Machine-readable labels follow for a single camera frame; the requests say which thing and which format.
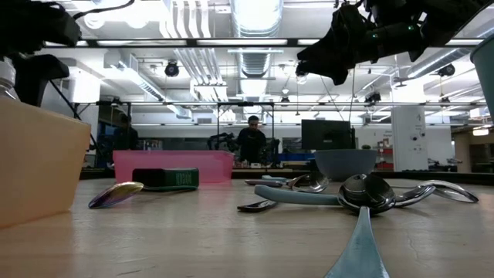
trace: gray handle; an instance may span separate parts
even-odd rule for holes
[[[263,198],[275,202],[284,202],[300,205],[340,205],[335,195],[318,195],[302,192],[290,192],[270,188],[265,185],[256,185],[254,192]]]
[[[372,235],[369,208],[361,207],[347,248],[324,278],[389,278]]]

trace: desk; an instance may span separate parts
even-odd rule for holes
[[[89,200],[112,182],[81,181],[72,213],[0,230],[0,277],[323,277],[357,222],[339,207],[281,204],[239,213],[237,205],[260,200],[242,181],[142,192],[89,210]],[[391,277],[492,277],[494,187],[465,187],[479,204],[432,195],[371,219]]]

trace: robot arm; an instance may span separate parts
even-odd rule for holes
[[[345,82],[357,63],[408,52],[414,62],[429,46],[444,46],[493,0],[360,0],[333,13],[331,28],[297,58],[297,76],[315,73]],[[364,5],[369,16],[358,8]],[[426,14],[425,20],[419,19]]]

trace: cardboard box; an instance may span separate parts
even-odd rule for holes
[[[0,97],[0,228],[67,211],[90,126]]]

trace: cable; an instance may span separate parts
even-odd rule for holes
[[[354,89],[355,89],[355,68],[354,68],[354,78],[352,81],[352,101],[350,101],[350,113],[348,115],[348,121],[350,122],[350,119],[352,117],[352,105],[354,104]]]
[[[83,16],[85,15],[89,15],[91,13],[100,13],[100,12],[108,12],[108,11],[114,11],[114,10],[118,10],[118,9],[121,9],[121,8],[126,8],[132,4],[135,3],[136,0],[129,0],[129,2],[123,4],[123,5],[119,5],[119,6],[116,6],[116,7],[109,7],[109,8],[94,8],[92,10],[89,10],[89,11],[85,11],[85,12],[78,12],[76,13],[73,18],[75,20],[77,19],[80,19],[82,18]]]
[[[334,107],[337,109],[337,112],[340,115],[341,120],[345,121],[345,119],[343,118],[343,116],[340,113],[340,110],[338,109],[338,106],[334,103],[334,100],[333,100],[333,97],[331,96],[330,91],[327,89],[326,84],[324,83],[323,77],[322,76],[319,76],[319,77],[321,78],[321,82],[323,82],[324,88],[326,89],[328,96],[330,96],[331,102],[333,103]]]
[[[53,80],[50,80],[49,81],[50,84],[52,84],[53,88],[55,88],[56,92],[63,98],[63,101],[65,101],[65,103],[69,106],[69,108],[71,109],[71,111],[74,113],[74,116],[76,116],[77,120],[80,120],[80,121],[83,121],[79,114],[77,113],[77,111],[74,109],[74,107],[72,107],[72,104],[70,104],[69,100],[67,100],[67,98],[63,95],[62,91],[60,90],[60,88],[53,82]],[[101,158],[103,157],[102,156],[102,152],[100,150],[100,148],[98,147],[98,144],[96,144],[96,140],[94,140],[94,137],[92,134],[90,134],[91,136],[91,141],[93,142],[93,145],[94,145],[94,148],[96,149],[96,153],[98,154],[98,156]]]

